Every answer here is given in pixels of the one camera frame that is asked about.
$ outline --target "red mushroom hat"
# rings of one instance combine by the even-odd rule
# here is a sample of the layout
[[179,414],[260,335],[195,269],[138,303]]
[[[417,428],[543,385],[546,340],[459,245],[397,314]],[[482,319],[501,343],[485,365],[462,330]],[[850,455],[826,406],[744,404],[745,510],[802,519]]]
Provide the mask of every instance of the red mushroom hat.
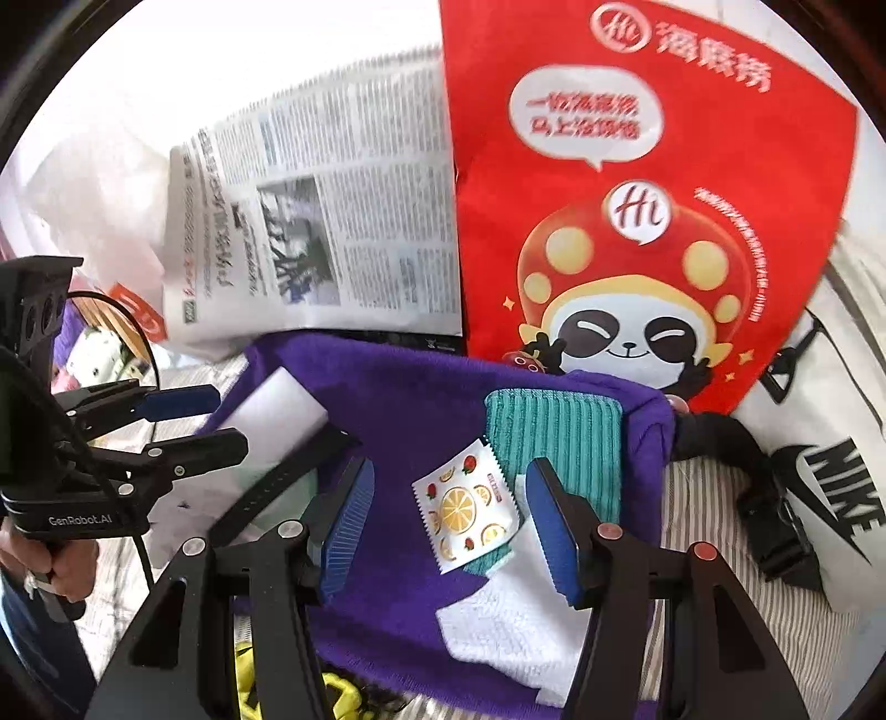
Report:
[[517,264],[523,342],[549,333],[566,303],[597,294],[648,295],[698,316],[710,365],[732,350],[751,297],[743,245],[657,185],[628,181],[602,202],[570,205],[530,233]]

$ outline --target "black strap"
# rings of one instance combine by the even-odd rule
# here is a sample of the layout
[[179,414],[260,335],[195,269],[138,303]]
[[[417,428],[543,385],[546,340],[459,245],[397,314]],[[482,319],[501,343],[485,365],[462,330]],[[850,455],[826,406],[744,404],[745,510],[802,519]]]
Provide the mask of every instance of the black strap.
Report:
[[821,591],[818,558],[794,514],[769,457],[735,418],[715,412],[678,415],[671,460],[709,457],[743,470],[750,487],[737,509],[748,532],[750,553],[770,580]]
[[268,471],[209,530],[209,544],[223,547],[234,542],[259,513],[280,497],[299,478],[319,465],[334,459],[355,444],[346,432],[326,423],[307,442],[300,445]]

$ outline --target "red bag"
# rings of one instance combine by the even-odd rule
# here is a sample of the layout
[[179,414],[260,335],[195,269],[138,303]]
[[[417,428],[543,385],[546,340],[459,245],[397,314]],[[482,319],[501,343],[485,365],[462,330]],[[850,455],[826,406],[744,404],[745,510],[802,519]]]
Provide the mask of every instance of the red bag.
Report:
[[442,0],[472,356],[729,412],[835,236],[856,109],[644,0]]

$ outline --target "human hand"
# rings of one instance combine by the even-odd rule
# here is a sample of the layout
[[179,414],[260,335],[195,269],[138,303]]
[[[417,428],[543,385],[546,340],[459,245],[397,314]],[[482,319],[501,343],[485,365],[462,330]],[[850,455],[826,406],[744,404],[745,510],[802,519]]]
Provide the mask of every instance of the human hand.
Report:
[[28,540],[9,518],[0,526],[0,563],[20,581],[27,571],[52,572],[51,585],[57,595],[70,602],[85,600],[96,584],[98,543],[71,540],[56,555],[36,540]]

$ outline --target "orange label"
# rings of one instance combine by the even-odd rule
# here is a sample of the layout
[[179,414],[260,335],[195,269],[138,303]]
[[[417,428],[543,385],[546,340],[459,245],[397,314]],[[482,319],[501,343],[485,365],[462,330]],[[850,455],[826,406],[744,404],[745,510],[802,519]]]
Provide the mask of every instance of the orange label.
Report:
[[163,322],[163,317],[141,295],[137,295],[129,288],[116,283],[108,293],[108,297],[112,297],[126,306],[137,323],[141,325],[148,340],[162,342],[167,338],[166,323]]

